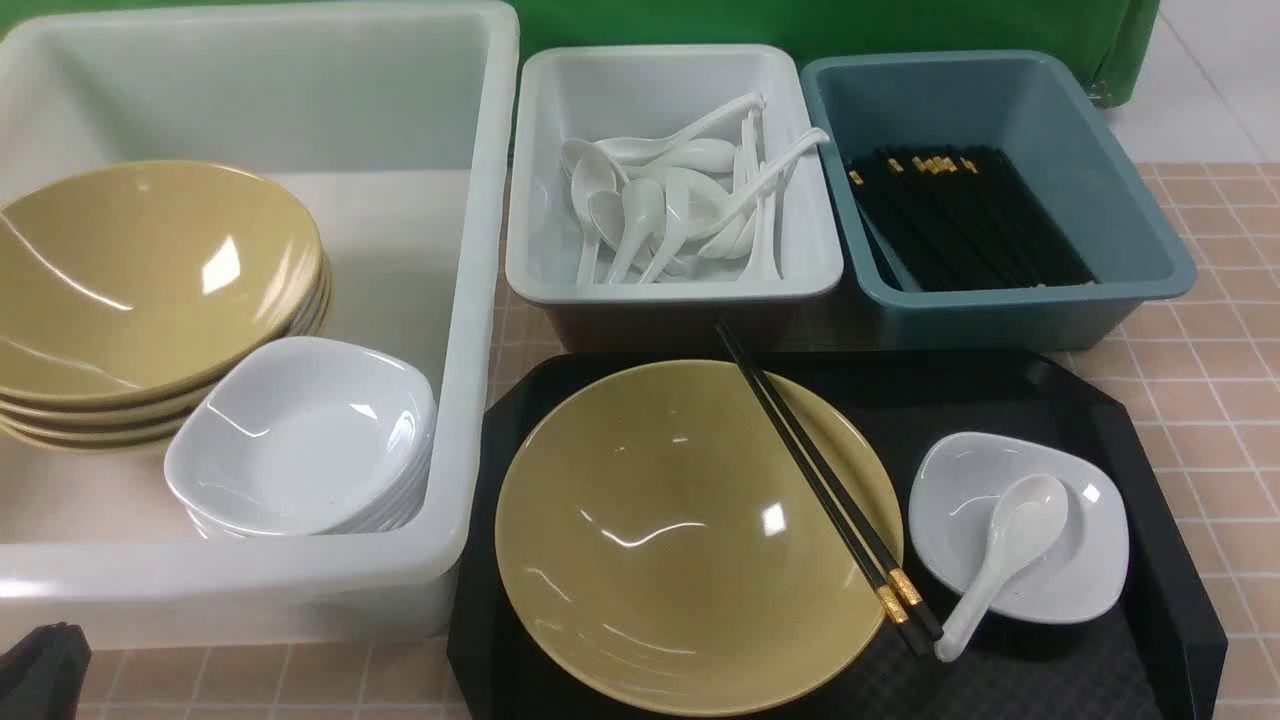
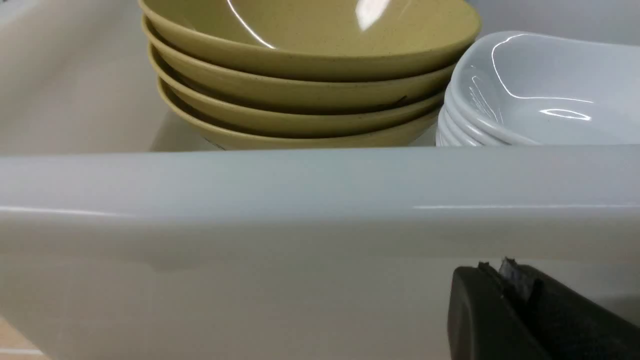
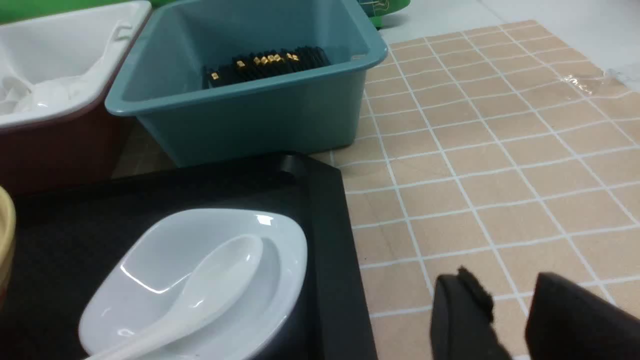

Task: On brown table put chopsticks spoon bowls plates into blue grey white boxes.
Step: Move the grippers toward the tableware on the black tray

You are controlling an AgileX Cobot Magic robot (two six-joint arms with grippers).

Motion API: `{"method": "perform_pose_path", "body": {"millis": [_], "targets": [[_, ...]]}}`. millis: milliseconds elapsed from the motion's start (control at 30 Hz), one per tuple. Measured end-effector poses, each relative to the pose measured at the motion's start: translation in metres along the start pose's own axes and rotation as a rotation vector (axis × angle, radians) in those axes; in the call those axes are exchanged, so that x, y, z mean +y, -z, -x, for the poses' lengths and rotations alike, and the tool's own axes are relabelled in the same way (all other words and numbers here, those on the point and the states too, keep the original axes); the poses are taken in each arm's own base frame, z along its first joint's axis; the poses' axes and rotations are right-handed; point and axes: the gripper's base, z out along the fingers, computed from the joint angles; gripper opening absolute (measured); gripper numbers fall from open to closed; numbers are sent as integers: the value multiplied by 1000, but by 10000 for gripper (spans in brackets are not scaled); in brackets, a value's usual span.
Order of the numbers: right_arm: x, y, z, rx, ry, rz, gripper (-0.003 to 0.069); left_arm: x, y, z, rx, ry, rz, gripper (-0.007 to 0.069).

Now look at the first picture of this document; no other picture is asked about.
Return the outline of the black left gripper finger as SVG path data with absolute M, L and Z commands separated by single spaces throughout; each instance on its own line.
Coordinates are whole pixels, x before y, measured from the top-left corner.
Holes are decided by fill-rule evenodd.
M 82 626 L 36 626 L 1 657 L 1 717 L 74 719 L 91 659 Z

